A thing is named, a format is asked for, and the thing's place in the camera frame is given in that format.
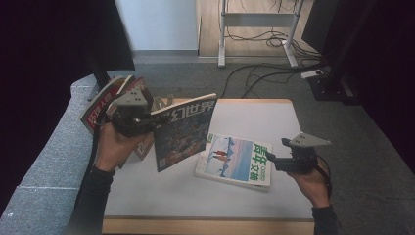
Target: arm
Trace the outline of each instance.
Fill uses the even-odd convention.
[[[319,166],[327,170],[327,166],[319,159]],[[287,173],[293,177],[304,196],[313,205],[312,216],[315,221],[314,234],[334,235],[338,234],[337,216],[333,212],[323,176],[313,170],[309,174]]]
[[[103,125],[97,161],[86,178],[82,195],[65,234],[101,234],[115,168],[124,163],[144,139],[145,135],[127,138],[117,133],[111,123]]]

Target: book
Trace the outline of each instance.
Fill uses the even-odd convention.
[[[94,99],[92,99],[89,105],[81,113],[79,119],[91,134],[94,134],[95,121],[98,114],[114,99],[125,80],[126,78],[122,76],[111,79],[110,82],[95,95]]]
[[[269,143],[209,133],[195,176],[266,191],[273,169],[266,152],[272,152]]]
[[[168,119],[153,132],[158,172],[206,148],[216,102],[216,94],[209,94],[152,112],[154,118]]]

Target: open magazine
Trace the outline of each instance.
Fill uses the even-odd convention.
[[[102,109],[117,95],[125,94],[133,88],[140,89],[148,103],[148,109],[153,107],[154,98],[142,77],[113,78],[80,116],[80,120],[91,134],[95,120]],[[153,132],[145,134],[146,138],[138,144],[134,150],[135,154],[144,160],[154,145],[158,172],[161,172],[200,153],[206,147],[208,129],[216,102],[216,94],[209,94],[151,112],[153,118],[164,117],[168,121],[159,124]],[[106,110],[107,115],[110,117],[115,110],[116,105],[110,104]]]

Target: power strip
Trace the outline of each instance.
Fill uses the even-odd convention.
[[[301,78],[302,79],[307,79],[310,77],[314,77],[314,76],[319,76],[324,74],[324,72],[322,70],[311,70],[311,71],[307,71],[307,72],[303,72],[301,74]]]

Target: white wall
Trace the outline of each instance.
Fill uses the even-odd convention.
[[[116,0],[131,50],[198,50],[195,1]]]

